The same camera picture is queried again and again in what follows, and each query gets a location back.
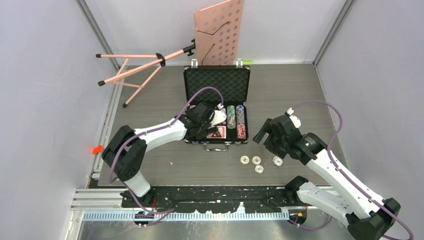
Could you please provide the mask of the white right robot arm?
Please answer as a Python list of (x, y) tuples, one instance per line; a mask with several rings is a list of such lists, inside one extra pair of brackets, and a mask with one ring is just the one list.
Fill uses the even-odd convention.
[(344, 224), (356, 240), (379, 240), (394, 225), (400, 204), (383, 198), (355, 177), (327, 144), (314, 133), (302, 134), (294, 115), (268, 118), (253, 141), (279, 158), (289, 155), (321, 176), (338, 193), (322, 190), (302, 176), (285, 185), (285, 198), (291, 205), (313, 205)]

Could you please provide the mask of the yellow chip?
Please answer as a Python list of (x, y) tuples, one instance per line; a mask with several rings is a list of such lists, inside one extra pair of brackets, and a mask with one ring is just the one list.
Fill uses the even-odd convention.
[(240, 157), (240, 162), (244, 165), (247, 165), (250, 162), (250, 158), (247, 155), (242, 155)]

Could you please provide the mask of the white 1 chip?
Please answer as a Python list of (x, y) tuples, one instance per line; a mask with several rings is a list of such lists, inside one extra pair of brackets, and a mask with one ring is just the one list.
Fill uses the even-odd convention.
[(254, 168), (255, 172), (258, 174), (262, 174), (264, 172), (264, 167), (262, 165), (256, 165)]

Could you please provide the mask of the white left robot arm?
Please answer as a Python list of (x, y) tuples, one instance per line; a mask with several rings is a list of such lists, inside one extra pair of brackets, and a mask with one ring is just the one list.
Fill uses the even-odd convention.
[(202, 140), (212, 133), (218, 133), (217, 125), (227, 119), (224, 107), (212, 107), (201, 102), (159, 125), (132, 129), (124, 125), (118, 129), (103, 150), (101, 158), (116, 176), (133, 193), (134, 200), (141, 207), (153, 202), (151, 185), (143, 176), (141, 165), (147, 152), (174, 141)]

